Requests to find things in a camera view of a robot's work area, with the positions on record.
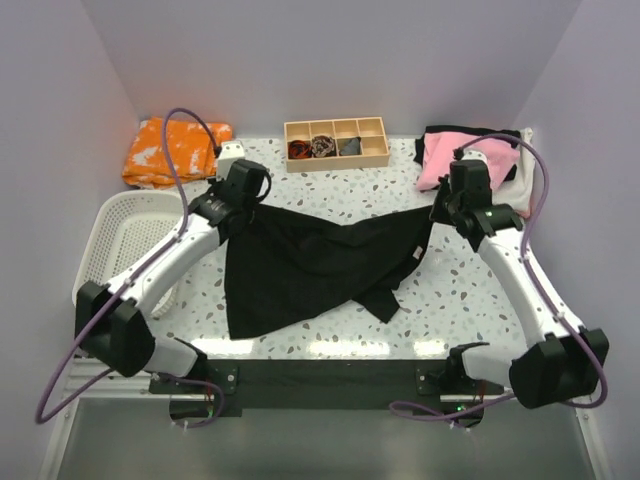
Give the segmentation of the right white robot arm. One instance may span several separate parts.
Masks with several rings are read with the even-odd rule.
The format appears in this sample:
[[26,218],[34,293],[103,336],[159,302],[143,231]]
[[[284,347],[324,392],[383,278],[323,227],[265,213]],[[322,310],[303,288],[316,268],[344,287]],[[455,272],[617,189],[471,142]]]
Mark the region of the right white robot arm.
[[442,387],[469,392],[480,380],[504,386],[521,405],[553,403],[589,407],[608,396],[604,362],[609,341],[587,329],[561,301],[528,246],[521,218],[507,204],[492,202],[489,172],[481,160],[458,160],[441,177],[431,219],[453,226],[490,268],[520,321],[526,347],[509,350],[480,341],[450,351],[439,377]]

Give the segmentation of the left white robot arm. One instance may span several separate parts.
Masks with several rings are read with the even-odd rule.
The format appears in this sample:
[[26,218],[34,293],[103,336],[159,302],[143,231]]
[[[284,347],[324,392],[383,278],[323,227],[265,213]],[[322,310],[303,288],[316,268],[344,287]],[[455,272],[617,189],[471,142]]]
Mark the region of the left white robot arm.
[[272,180],[261,164],[239,159],[193,200],[179,195],[176,226],[132,266],[103,284],[85,282],[76,294],[75,346],[124,377],[141,371],[172,378],[185,392],[209,377],[208,358],[181,339],[149,329],[152,310],[187,271],[250,224]]

